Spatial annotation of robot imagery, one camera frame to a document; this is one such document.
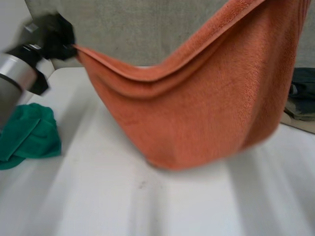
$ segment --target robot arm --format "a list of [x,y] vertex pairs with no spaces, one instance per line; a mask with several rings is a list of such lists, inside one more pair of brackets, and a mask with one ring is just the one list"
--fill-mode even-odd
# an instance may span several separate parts
[[0,53],[0,131],[23,91],[41,95],[45,76],[36,66],[42,59],[66,60],[77,54],[73,27],[60,14],[43,15],[24,23],[17,45]]

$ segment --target terry cloth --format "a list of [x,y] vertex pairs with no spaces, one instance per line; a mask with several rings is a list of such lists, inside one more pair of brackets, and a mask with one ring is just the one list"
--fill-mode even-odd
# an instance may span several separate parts
[[154,165],[209,163],[278,126],[310,0],[230,0],[159,65],[77,47],[99,97]]
[[17,106],[0,134],[0,170],[13,168],[26,158],[60,154],[53,111],[36,103]]

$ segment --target stain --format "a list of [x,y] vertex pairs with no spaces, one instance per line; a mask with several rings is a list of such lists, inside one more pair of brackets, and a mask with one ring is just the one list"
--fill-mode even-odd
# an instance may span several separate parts
[[146,181],[142,181],[139,185],[139,189],[143,189],[146,186]]

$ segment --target gray wall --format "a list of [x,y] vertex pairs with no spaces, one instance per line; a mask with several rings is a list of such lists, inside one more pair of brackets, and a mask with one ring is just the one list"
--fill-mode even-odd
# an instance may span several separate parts
[[[161,62],[227,0],[26,0],[31,15],[58,10],[75,27],[77,43],[145,66]],[[297,66],[315,67],[315,3],[299,45]],[[80,66],[55,61],[56,68]]]

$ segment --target folded clothing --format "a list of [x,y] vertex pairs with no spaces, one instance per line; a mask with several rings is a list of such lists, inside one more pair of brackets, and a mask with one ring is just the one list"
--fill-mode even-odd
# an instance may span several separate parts
[[169,58],[137,68],[77,47],[99,97],[154,165],[241,151],[278,126],[310,0],[230,0]]
[[284,111],[297,120],[315,120],[315,68],[294,69]]
[[0,170],[13,168],[26,158],[60,154],[53,111],[36,103],[17,106],[0,134]]

